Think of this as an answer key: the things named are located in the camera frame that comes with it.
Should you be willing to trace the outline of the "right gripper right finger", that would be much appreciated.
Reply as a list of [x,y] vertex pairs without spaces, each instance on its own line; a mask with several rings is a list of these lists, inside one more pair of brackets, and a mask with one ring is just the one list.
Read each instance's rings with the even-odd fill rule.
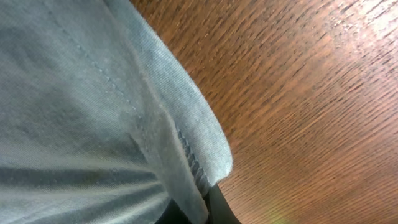
[[206,224],[241,224],[218,185],[212,186],[204,199],[209,213]]

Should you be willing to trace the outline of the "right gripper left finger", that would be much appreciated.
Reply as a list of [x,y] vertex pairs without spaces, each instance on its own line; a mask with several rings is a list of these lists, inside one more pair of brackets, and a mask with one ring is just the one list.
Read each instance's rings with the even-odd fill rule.
[[171,200],[155,224],[191,224],[191,222],[178,207],[177,203]]

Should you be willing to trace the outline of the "light grey-green t-shirt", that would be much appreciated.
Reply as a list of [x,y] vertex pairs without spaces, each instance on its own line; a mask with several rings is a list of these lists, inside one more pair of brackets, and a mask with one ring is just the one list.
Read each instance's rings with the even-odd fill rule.
[[202,93],[129,1],[1,2],[1,222],[206,223],[233,166]]

